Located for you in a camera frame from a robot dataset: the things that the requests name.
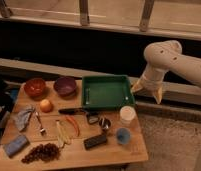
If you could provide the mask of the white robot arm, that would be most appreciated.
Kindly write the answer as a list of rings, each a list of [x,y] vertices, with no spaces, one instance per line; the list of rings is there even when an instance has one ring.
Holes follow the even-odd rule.
[[[168,71],[201,88],[201,58],[182,54],[182,46],[176,40],[156,42],[144,49],[147,65],[131,88],[132,93],[142,89],[151,92],[158,104],[163,97],[163,80]]]

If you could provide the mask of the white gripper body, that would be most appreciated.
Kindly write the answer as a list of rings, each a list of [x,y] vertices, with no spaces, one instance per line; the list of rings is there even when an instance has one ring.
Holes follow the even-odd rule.
[[[147,65],[139,78],[140,85],[149,91],[158,91],[163,86],[164,76],[167,70]]]

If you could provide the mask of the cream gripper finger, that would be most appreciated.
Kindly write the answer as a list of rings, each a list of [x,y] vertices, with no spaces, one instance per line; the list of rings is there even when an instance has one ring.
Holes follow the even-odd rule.
[[[131,92],[132,92],[132,93],[136,93],[136,92],[138,92],[138,91],[140,91],[140,90],[142,90],[142,89],[143,89],[142,84],[141,84],[140,82],[136,82],[136,83],[131,87]]]
[[[153,96],[154,96],[156,102],[157,102],[158,104],[160,104],[161,101],[162,101],[162,91],[161,91],[161,90],[154,91],[154,92],[153,92]]]

